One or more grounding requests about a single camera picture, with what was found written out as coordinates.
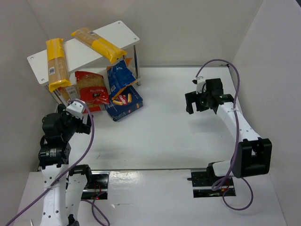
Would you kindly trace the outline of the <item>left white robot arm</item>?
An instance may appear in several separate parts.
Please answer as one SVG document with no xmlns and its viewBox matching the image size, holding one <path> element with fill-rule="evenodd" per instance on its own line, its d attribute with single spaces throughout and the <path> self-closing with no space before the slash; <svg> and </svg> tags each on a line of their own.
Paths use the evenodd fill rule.
<svg viewBox="0 0 301 226">
<path fill-rule="evenodd" d="M 70 139 L 75 133 L 90 134 L 91 119 L 83 122 L 85 106 L 74 101 L 60 104 L 56 113 L 42 119 L 39 166 L 44 191 L 42 226 L 78 226 L 79 203 L 91 176 L 88 165 L 69 166 Z"/>
</svg>

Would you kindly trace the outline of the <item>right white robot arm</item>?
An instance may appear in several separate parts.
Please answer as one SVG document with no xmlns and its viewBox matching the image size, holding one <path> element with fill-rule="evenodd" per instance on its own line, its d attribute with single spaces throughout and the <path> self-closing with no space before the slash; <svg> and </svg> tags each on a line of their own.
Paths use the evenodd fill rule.
<svg viewBox="0 0 301 226">
<path fill-rule="evenodd" d="M 213 110 L 224 122 L 235 141 L 231 160 L 208 164 L 212 178 L 245 178 L 269 173 L 272 143 L 255 132 L 244 118 L 231 94 L 225 94 L 221 79 L 199 77 L 192 81 L 196 90 L 185 94 L 186 112 Z"/>
</svg>

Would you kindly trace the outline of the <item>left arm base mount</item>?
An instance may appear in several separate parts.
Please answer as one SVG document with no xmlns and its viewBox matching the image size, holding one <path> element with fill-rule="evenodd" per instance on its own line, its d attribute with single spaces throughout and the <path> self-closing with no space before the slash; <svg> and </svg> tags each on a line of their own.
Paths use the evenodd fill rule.
<svg viewBox="0 0 301 226">
<path fill-rule="evenodd" d="M 93 170 L 91 172 L 90 180 L 83 189 L 81 198 L 92 201 L 98 196 L 96 198 L 97 200 L 107 200 L 109 174 L 109 171 Z"/>
</svg>

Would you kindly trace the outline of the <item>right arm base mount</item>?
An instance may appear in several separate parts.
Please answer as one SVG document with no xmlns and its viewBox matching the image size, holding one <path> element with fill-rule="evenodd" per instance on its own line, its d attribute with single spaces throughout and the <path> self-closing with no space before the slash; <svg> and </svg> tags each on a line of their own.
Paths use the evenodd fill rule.
<svg viewBox="0 0 301 226">
<path fill-rule="evenodd" d="M 191 176 L 187 178 L 192 183 L 193 197 L 194 198 L 209 198 L 209 197 L 222 197 L 236 196 L 233 179 L 229 178 L 225 184 L 217 191 L 212 190 L 212 184 L 222 177 L 209 178 L 209 175 L 205 168 L 192 169 L 190 171 Z"/>
</svg>

